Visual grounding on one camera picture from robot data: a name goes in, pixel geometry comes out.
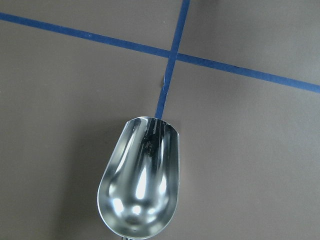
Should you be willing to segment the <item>steel ice scoop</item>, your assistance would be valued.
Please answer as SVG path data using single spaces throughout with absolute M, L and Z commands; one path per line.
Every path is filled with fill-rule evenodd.
M 179 133 L 141 116 L 126 122 L 97 191 L 104 224 L 125 240 L 146 240 L 171 222 L 180 184 Z

